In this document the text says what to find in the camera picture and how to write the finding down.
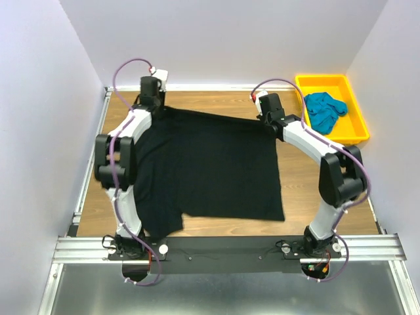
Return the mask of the black t shirt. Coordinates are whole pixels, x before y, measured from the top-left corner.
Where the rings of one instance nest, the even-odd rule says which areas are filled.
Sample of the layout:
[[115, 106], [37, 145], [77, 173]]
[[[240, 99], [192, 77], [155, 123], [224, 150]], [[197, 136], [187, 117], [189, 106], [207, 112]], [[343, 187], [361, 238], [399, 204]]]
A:
[[166, 108], [135, 145], [135, 205], [153, 238], [183, 215], [283, 221], [276, 137], [259, 121]]

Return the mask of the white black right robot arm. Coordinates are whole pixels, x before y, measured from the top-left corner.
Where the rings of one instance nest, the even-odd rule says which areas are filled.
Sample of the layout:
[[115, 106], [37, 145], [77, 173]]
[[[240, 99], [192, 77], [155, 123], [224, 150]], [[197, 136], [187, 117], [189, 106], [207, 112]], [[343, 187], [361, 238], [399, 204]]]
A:
[[276, 138], [298, 148], [320, 167], [320, 207], [305, 228], [302, 242], [306, 254], [319, 253], [332, 244], [336, 227], [347, 207], [368, 187], [361, 170], [360, 151], [356, 146], [346, 147], [332, 142], [312, 131], [298, 116], [287, 115], [275, 93], [263, 90], [251, 100], [257, 107], [257, 118]]

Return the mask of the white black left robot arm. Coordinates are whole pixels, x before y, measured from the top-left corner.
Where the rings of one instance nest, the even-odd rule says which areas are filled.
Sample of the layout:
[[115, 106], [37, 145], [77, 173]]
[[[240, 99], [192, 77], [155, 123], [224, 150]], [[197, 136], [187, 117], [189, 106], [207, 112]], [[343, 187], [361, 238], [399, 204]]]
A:
[[141, 77], [140, 94], [135, 105], [129, 106], [127, 117], [113, 131], [98, 135], [95, 140], [94, 177], [106, 190], [117, 221], [111, 248], [130, 259], [143, 255], [157, 257], [144, 241], [135, 205], [138, 172], [135, 144], [164, 107], [167, 78], [166, 70]]

